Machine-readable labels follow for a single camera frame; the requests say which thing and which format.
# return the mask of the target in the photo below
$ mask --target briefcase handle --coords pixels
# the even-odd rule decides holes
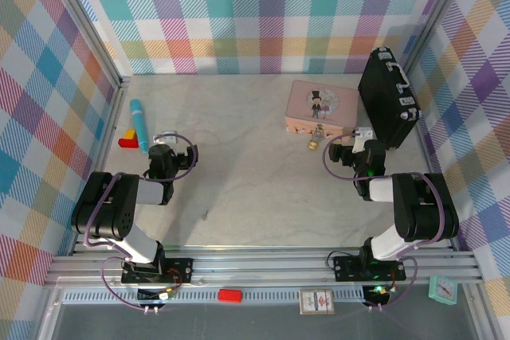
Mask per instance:
[[[402,78],[404,79],[404,84],[398,83],[397,89],[398,89],[398,93],[400,93],[400,94],[404,93],[404,88],[409,87],[409,79],[407,78],[406,74],[404,73],[404,70],[402,69],[402,67],[400,66],[399,63],[387,62],[386,66],[388,67],[388,70],[390,72],[393,71],[393,67],[396,67],[400,71],[400,76],[402,76]]]

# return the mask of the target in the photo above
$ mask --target black mount plate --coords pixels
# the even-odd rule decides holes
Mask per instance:
[[[177,277],[177,283],[179,283],[179,274],[170,272],[172,268],[177,270],[182,277],[182,284],[191,283],[191,275],[193,274],[193,259],[192,258],[165,258],[161,260],[161,266],[163,270],[168,270],[162,275],[152,274],[150,272],[143,272],[141,270],[134,271],[131,269],[129,264],[124,264],[124,272],[121,283],[161,283],[161,284],[175,284],[175,277]]]
[[[335,256],[333,258],[335,281],[337,282],[391,282],[406,280],[406,270],[402,262],[377,261],[363,270],[361,259],[357,256]]]

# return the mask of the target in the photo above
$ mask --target gray floor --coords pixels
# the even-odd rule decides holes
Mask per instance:
[[[360,246],[394,222],[391,204],[366,202],[331,177],[320,143],[285,131],[294,80],[356,88],[360,75],[136,76],[127,90],[106,170],[142,174],[146,154],[123,149],[129,101],[141,100],[150,136],[176,130],[198,144],[199,161],[166,206],[138,205],[136,224],[165,245]],[[358,106],[358,125],[369,120]],[[331,164],[337,174],[352,169]],[[426,171],[415,131],[386,154],[386,173]]]
[[[477,336],[464,293],[455,306],[427,297],[415,286],[387,313],[367,311],[361,303],[337,303],[334,315],[299,314],[297,305],[234,306],[187,304],[158,316],[120,305],[62,307],[54,340],[472,340]]]

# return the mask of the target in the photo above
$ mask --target yellow block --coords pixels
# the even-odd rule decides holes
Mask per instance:
[[[134,139],[136,137],[135,129],[127,129],[124,135],[125,139]]]

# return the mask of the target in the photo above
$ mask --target red block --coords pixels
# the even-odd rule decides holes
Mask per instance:
[[[221,289],[218,300],[223,303],[240,303],[242,301],[242,291]]]
[[[133,139],[119,139],[119,146],[131,148],[138,147],[138,139],[136,139],[136,137]]]

